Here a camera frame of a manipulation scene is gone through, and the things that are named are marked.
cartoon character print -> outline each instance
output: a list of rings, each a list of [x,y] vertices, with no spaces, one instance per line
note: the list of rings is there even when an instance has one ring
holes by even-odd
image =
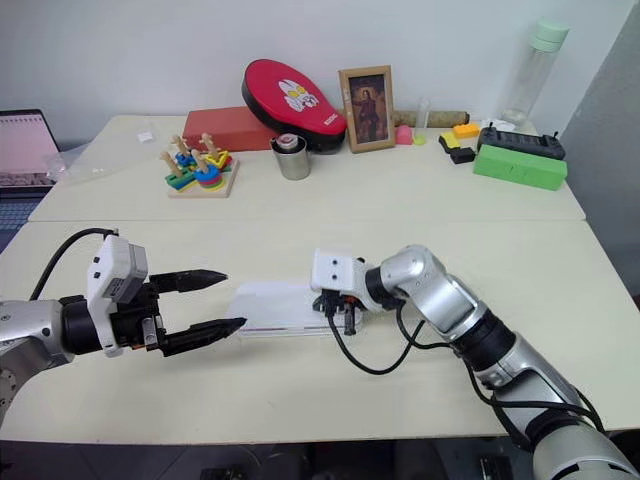
[[[315,107],[320,102],[315,95],[307,92],[302,86],[293,80],[281,80],[278,82],[280,90],[284,92],[284,99],[296,112],[301,112],[305,107]]]

laptop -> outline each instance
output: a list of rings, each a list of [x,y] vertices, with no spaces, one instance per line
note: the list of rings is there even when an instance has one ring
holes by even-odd
[[[45,159],[57,152],[40,110],[0,111],[0,252],[53,186]]]

green foam block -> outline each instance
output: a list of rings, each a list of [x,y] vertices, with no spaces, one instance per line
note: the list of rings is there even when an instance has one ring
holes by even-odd
[[[562,160],[482,145],[476,156],[473,173],[558,190],[567,178],[567,164]]]

wooden peg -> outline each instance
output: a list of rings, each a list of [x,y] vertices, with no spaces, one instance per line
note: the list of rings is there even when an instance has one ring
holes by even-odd
[[[191,156],[196,161],[196,163],[198,164],[198,168],[202,172],[209,173],[209,166],[207,165],[207,162],[205,162],[204,159],[200,156],[200,152],[199,151],[197,151],[194,148],[193,150],[191,150]]]
[[[171,143],[178,147],[178,150],[180,150],[180,153],[182,155],[184,155],[185,157],[189,156],[189,150],[187,150],[187,146],[184,144],[184,141],[182,140],[182,138],[180,138],[179,135],[174,135],[173,137],[171,137]]]
[[[203,133],[200,143],[204,143],[204,145],[207,147],[207,150],[209,151],[209,155],[212,155],[214,160],[218,160],[218,149],[213,143],[211,135],[209,135],[208,133]]]
[[[173,173],[176,177],[182,177],[182,170],[178,168],[176,162],[173,161],[169,152],[162,152],[160,154],[160,158],[167,163],[167,166],[171,169],[171,173]]]

green bottle cap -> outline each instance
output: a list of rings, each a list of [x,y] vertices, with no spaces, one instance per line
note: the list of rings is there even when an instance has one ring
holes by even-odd
[[[557,52],[568,33],[569,27],[566,25],[541,18],[538,20],[536,31],[531,37],[529,45],[543,52]]]

